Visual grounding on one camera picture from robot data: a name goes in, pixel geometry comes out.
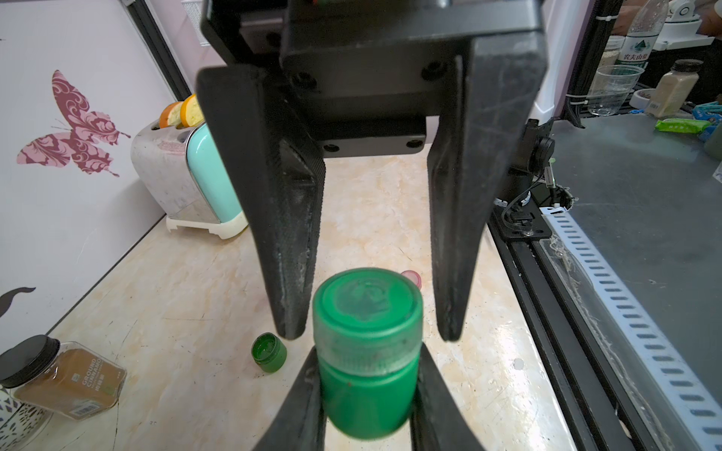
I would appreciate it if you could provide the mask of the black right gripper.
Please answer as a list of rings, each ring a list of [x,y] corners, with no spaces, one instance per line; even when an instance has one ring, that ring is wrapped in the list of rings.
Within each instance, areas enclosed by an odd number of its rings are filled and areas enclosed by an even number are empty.
[[[223,67],[197,98],[251,228],[278,334],[306,330],[323,158],[427,157],[432,286],[457,341],[479,245],[547,69],[536,1],[206,1]]]

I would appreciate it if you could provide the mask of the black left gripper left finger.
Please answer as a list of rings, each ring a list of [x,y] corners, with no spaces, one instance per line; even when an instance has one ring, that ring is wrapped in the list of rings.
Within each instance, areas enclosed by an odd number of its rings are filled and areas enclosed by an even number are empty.
[[[306,357],[289,394],[253,451],[325,449],[326,414],[316,348]]]

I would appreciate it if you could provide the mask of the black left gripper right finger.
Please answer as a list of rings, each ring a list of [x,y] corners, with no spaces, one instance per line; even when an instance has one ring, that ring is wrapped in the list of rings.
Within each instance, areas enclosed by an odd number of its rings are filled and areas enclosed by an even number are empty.
[[[410,428],[415,451],[484,450],[464,420],[425,344],[421,345],[419,353]]]

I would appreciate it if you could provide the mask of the green paint jar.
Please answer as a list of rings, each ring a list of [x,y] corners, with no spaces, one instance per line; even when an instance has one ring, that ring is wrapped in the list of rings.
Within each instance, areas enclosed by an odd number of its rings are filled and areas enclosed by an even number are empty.
[[[379,268],[340,272],[312,302],[325,414],[342,433],[376,440],[412,410],[423,336],[423,297],[408,278]]]

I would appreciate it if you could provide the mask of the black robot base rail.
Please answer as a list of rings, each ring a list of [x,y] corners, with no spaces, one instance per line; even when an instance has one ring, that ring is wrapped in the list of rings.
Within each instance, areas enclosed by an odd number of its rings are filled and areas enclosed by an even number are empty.
[[[552,230],[533,191],[496,206],[489,227],[576,448],[656,450],[652,432],[543,251]]]

